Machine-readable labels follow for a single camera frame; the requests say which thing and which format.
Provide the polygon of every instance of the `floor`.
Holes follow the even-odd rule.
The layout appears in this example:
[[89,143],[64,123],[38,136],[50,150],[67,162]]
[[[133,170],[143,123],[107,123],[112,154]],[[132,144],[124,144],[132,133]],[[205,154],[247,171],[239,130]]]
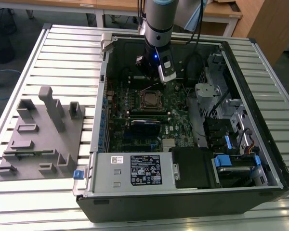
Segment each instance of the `floor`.
[[[7,64],[0,64],[1,69],[15,69],[22,71],[32,48],[40,34],[44,23],[88,26],[87,17],[81,13],[55,13],[34,11],[34,19],[29,20],[25,10],[15,10],[14,20],[17,25],[17,32],[10,36],[11,43],[14,47],[16,57]],[[111,18],[106,16],[106,26],[116,28],[136,29],[137,24],[132,22],[132,17],[121,16],[116,19],[117,24],[111,23]],[[289,58],[283,54],[274,70],[280,81],[289,94]],[[0,72],[0,98],[9,97],[17,83],[19,75],[15,72]],[[4,110],[7,100],[0,100],[0,116]]]

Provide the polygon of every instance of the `wooden table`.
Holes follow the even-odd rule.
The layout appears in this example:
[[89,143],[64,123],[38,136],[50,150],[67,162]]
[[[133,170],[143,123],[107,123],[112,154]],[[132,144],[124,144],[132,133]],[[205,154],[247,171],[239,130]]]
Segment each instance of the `wooden table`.
[[[0,0],[0,7],[25,10],[93,13],[96,15],[98,27],[105,26],[105,14],[137,16],[136,0]],[[227,24],[223,35],[230,37],[240,18],[242,18],[242,13],[234,12],[229,4],[212,2],[207,5],[205,9],[203,21]]]
[[[102,10],[102,14],[137,16],[136,0],[97,0],[97,8]],[[223,36],[230,37],[236,27],[238,19],[242,18],[241,12],[234,12],[228,3],[212,2],[207,5],[204,11],[204,22],[227,24]]]

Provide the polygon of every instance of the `metal bracket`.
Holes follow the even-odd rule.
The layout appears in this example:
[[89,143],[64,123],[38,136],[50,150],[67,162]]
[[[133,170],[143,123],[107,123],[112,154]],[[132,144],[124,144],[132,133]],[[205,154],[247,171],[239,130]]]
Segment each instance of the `metal bracket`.
[[173,175],[175,180],[180,180],[180,172],[179,172],[179,165],[173,164]]
[[101,49],[105,52],[111,48],[112,33],[103,33],[101,37]]

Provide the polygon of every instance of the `sticker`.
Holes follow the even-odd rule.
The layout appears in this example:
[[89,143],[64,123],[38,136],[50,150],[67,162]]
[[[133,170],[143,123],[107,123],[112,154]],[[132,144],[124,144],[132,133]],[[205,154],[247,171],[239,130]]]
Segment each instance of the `sticker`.
[[94,7],[92,4],[80,4],[80,6],[84,6],[84,7]]
[[235,14],[231,14],[229,15],[230,18],[240,18],[241,16],[240,15],[235,15]]
[[112,164],[123,164],[123,156],[111,156]]
[[131,155],[131,184],[162,184],[159,155]]

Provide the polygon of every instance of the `barcode sticker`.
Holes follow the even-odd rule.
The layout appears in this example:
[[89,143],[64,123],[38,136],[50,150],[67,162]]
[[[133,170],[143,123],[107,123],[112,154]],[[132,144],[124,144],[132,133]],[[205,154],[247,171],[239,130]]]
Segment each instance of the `barcode sticker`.
[[112,164],[123,164],[123,156],[111,156]]
[[94,7],[94,6],[91,5],[91,4],[80,4],[80,6],[84,6],[84,7]]

